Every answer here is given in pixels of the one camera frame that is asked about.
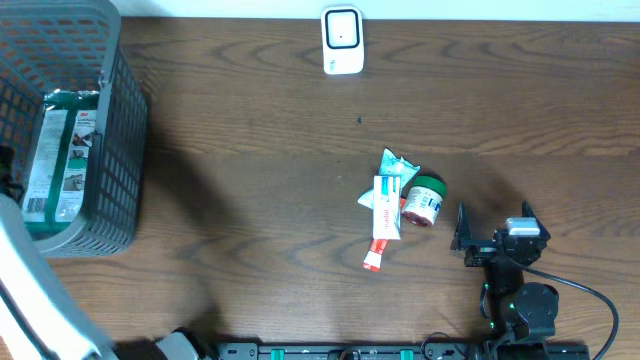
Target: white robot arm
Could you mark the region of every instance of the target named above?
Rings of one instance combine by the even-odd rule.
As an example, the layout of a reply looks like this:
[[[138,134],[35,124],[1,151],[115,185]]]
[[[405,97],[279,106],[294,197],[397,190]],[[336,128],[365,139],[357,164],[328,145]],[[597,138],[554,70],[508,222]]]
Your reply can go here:
[[[32,242],[20,208],[0,194],[0,335],[14,359],[119,359]],[[181,333],[155,346],[167,360],[200,359]]]

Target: white jar label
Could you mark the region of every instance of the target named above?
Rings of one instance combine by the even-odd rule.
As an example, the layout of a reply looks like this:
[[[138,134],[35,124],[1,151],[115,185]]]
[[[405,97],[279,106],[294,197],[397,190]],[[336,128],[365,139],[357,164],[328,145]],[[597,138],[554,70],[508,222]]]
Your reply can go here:
[[[437,192],[422,186],[414,186],[409,191],[407,202],[402,213],[412,212],[435,224],[438,211],[442,206],[442,196]]]

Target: jar lid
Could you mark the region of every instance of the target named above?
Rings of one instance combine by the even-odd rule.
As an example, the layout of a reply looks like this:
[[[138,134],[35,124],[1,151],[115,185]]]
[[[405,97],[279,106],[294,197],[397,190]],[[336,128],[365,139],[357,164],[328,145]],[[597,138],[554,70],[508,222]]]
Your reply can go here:
[[[440,194],[443,199],[447,195],[447,185],[436,178],[432,178],[431,176],[416,177],[413,181],[413,186],[422,186],[431,189]]]

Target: white wall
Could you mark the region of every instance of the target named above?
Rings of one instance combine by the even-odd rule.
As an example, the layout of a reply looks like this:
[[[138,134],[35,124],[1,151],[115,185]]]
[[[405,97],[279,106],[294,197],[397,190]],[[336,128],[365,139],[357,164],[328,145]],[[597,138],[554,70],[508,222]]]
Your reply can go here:
[[[640,0],[112,0],[124,16],[317,19],[336,4],[368,19],[640,21]]]

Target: small container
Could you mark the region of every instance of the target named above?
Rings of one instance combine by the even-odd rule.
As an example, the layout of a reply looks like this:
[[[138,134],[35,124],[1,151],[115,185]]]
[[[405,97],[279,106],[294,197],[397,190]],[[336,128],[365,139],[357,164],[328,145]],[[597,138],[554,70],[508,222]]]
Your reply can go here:
[[[433,226],[447,195],[447,185],[431,176],[418,176],[413,181],[402,215],[418,226]]]

